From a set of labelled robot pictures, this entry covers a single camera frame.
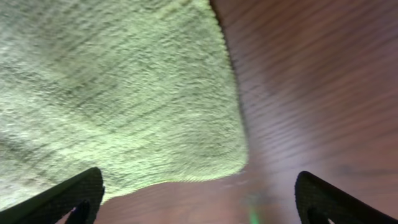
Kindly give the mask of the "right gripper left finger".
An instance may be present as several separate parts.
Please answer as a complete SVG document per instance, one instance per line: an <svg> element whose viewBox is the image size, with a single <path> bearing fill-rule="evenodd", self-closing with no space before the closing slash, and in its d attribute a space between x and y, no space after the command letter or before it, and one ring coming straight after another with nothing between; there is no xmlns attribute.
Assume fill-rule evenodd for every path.
<svg viewBox="0 0 398 224"><path fill-rule="evenodd" d="M99 168L92 167L51 189L1 212L2 224L54 224L66 214L67 223L93 224L105 187Z"/></svg>

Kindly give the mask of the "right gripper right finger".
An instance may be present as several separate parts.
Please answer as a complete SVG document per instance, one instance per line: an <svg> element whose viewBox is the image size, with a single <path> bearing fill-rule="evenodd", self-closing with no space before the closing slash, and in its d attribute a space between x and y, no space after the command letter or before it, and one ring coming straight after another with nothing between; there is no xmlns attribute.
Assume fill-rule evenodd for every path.
<svg viewBox="0 0 398 224"><path fill-rule="evenodd" d="M397 224L397 219L307 171L295 182L295 204L302 224Z"/></svg>

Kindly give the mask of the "light green cloth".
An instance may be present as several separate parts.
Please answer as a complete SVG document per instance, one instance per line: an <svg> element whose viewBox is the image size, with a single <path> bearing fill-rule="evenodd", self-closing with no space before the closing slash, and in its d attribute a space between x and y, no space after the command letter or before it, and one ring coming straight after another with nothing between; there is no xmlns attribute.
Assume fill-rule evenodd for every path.
<svg viewBox="0 0 398 224"><path fill-rule="evenodd" d="M2 209L90 167L109 200L247 160L208 1L1 1Z"/></svg>

